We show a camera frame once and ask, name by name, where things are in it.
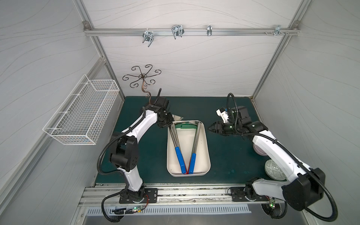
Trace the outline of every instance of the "blue handle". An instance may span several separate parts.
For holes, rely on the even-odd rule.
[[[196,153],[193,153],[193,154],[191,155],[191,159],[190,159],[189,174],[193,174],[193,173],[194,173],[195,160],[196,160]]]
[[[186,166],[185,166],[184,158],[183,158],[183,155],[181,154],[180,148],[175,147],[175,152],[177,155],[177,159],[179,160],[181,173],[186,174]]]

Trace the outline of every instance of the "aluminum rail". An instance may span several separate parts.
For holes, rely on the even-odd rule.
[[[153,36],[173,36],[170,28],[152,28],[152,29],[89,29],[84,30],[86,36],[142,36],[144,31],[148,30]],[[213,28],[212,36],[272,36],[275,28]],[[300,30],[291,28],[281,28],[278,36],[298,35]],[[206,28],[184,28],[183,36],[207,36]]]
[[[302,2],[300,3],[298,9],[296,10],[296,13],[295,13],[293,19],[290,21],[289,27],[294,28],[294,29],[299,28],[300,21],[301,21],[302,17],[304,16],[305,12],[306,12],[306,9],[309,7],[311,1],[312,0],[302,0]],[[257,86],[255,88],[254,93],[252,94],[252,101],[255,101],[256,97],[260,93],[260,90],[261,90],[262,86],[264,85],[266,79],[268,78],[271,71],[273,70],[276,62],[278,61],[280,55],[283,53],[285,47],[289,43],[290,38],[291,38],[291,36],[284,36],[281,39],[277,49],[275,50],[275,52],[273,54],[273,57],[271,58],[267,68],[265,69],[265,72],[261,76],[260,81],[259,81],[259,83],[257,84]]]

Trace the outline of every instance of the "white tray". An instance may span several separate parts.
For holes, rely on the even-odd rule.
[[[193,150],[193,143],[196,129],[176,129],[177,136],[179,138],[180,150],[183,155],[186,169],[189,169],[189,162],[191,153]],[[170,135],[169,129],[167,129],[167,170],[174,177],[186,177],[186,176],[203,176],[210,170],[210,157],[207,148],[206,134],[204,124],[200,127],[199,142],[196,151],[196,161],[193,174],[182,174],[179,161],[176,156],[174,143]]]

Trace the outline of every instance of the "decorative metal hanger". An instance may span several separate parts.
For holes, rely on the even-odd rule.
[[[145,79],[148,78],[148,77],[153,77],[153,76],[159,75],[159,74],[161,73],[161,70],[157,69],[157,70],[155,70],[155,73],[157,73],[157,74],[148,76],[148,73],[149,73],[150,70],[153,68],[153,65],[147,64],[147,65],[145,66],[145,68],[149,68],[149,67],[150,67],[150,69],[148,70],[147,73],[142,73],[142,71],[141,71],[141,69],[140,69],[139,66],[133,66],[133,67],[131,68],[131,70],[134,70],[134,71],[135,71],[136,68],[139,68],[139,70],[140,70],[140,75],[134,76],[134,75],[127,74],[127,75],[125,75],[125,76],[122,77],[122,80],[127,81],[127,80],[129,79],[129,77],[127,77],[127,76],[137,77],[138,79],[137,79],[136,81],[130,83],[130,87],[131,87],[131,88],[136,88],[136,87],[138,87],[139,84],[138,84],[137,82],[138,82],[139,80],[143,80],[143,84],[141,85],[141,90],[142,90],[144,93],[147,93],[147,94],[146,94],[146,98],[149,98],[149,104],[151,104],[151,103],[150,103],[151,93],[148,92],[148,91],[145,91],[145,89],[148,87],[148,85],[153,85],[153,84],[155,83],[155,80],[154,80],[154,79],[151,79],[150,82],[147,83]]]

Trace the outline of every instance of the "wire basket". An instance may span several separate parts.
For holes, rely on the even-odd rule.
[[[119,92],[114,80],[84,76],[72,91],[78,94],[70,94],[43,128],[64,145],[95,145]]]

